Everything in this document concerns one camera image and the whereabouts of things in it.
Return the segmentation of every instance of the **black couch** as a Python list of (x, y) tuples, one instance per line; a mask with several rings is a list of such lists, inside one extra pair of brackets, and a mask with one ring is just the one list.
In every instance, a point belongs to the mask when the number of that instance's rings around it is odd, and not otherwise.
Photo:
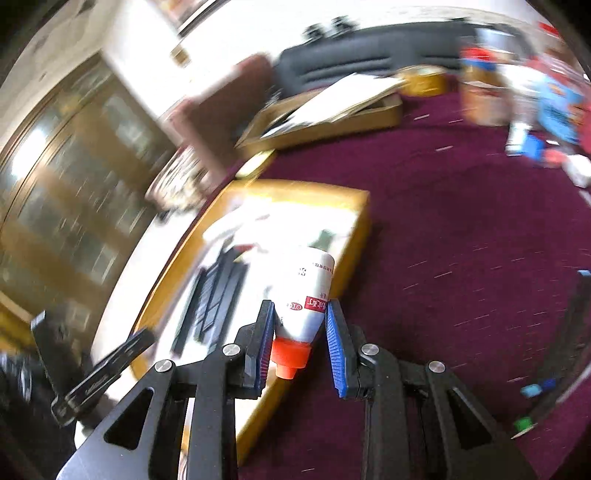
[(516, 35), (518, 53), (531, 57), (531, 46), (508, 25), (481, 27), (463, 20), (386, 25), (284, 50), (275, 65), (275, 82), (286, 98), (331, 85), (351, 73), (388, 75), (418, 64), (459, 70), (460, 39), (478, 37), (481, 28)]

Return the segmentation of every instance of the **red carpet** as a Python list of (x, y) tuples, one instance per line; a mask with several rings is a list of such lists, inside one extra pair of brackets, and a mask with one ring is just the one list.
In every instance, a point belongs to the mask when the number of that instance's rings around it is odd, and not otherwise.
[[(370, 191), (372, 235), (342, 298), (348, 322), (401, 359), (443, 361), (510, 425), (574, 271), (591, 267), (591, 211), (561, 170), (506, 157), (506, 128), (455, 122), (457, 93), (405, 107), (401, 127), (284, 152), (265, 178)], [(338, 399), (324, 342), (294, 383), (241, 477), (359, 479), (363, 405)], [(541, 479), (583, 434), (590, 395), (587, 382), (517, 440)]]

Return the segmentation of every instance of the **red label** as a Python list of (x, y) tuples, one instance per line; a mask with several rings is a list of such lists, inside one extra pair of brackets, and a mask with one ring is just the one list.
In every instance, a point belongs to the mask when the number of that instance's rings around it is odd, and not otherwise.
[(326, 310), (326, 302), (324, 300), (315, 299), (314, 297), (306, 297), (306, 306), (304, 308), (324, 313)]

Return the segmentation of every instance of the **wooden cabinet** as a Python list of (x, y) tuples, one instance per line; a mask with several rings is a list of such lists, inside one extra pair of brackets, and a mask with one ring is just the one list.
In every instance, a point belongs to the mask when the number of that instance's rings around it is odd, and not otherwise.
[(0, 156), (0, 290), (33, 315), (61, 307), (89, 347), (174, 151), (100, 58), (80, 66)]

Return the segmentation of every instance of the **cardboard box lid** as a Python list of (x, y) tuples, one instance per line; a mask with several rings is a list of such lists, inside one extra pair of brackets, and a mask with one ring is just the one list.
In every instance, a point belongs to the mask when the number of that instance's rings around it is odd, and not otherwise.
[(301, 93), (273, 103), (258, 112), (236, 143), (241, 156), (247, 160), (261, 151), (282, 150), (317, 140), (394, 127), (402, 120), (402, 100), (397, 93), (393, 93), (335, 122), (296, 127), (287, 132), (261, 138), (261, 135), (278, 118), (296, 110), (321, 91)]

